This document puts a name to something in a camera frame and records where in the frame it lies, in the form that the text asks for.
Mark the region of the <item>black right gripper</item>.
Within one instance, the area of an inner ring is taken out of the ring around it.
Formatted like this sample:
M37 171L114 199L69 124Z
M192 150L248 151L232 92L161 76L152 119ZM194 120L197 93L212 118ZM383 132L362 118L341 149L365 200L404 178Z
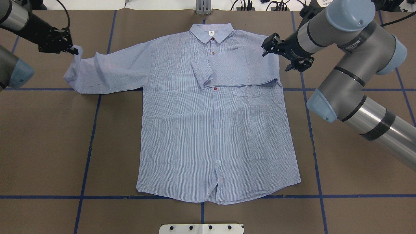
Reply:
M278 33L273 33L264 39L261 47L264 50L262 54L263 57L272 53L275 55L282 55L289 60L300 60L297 34L292 34L285 40L282 40Z

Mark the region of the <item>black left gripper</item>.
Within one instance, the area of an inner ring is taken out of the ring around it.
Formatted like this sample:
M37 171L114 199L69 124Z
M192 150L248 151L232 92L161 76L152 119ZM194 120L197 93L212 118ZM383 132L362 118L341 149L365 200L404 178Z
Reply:
M78 49L72 46L69 26L60 30L54 27L44 28L43 31L35 33L29 41L38 45L39 52L55 54L68 52L72 55L79 55Z

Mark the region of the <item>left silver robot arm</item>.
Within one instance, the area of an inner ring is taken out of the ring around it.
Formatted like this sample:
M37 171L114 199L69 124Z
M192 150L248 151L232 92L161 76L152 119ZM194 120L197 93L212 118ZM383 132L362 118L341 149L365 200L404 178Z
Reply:
M61 29L35 15L34 9L46 8L42 0L1 1L1 36L7 32L15 37L15 41L11 41L9 45L1 45L1 91L21 88L34 74L34 69L14 54L19 39L35 44L39 52L79 54L72 42L71 21L67 9L64 9L67 26Z

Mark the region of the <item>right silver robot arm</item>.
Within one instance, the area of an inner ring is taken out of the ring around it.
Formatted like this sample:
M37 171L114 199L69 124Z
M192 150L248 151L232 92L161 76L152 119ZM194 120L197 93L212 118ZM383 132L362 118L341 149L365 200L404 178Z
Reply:
M362 91L374 75L394 71L407 57L397 37L374 21L375 12L370 0L333 0L285 40L277 33L267 37L263 56L281 55L290 60L286 71L303 72L311 67L313 54L337 45L343 58L306 106L325 121L340 120L364 139L385 146L415 170L415 127Z

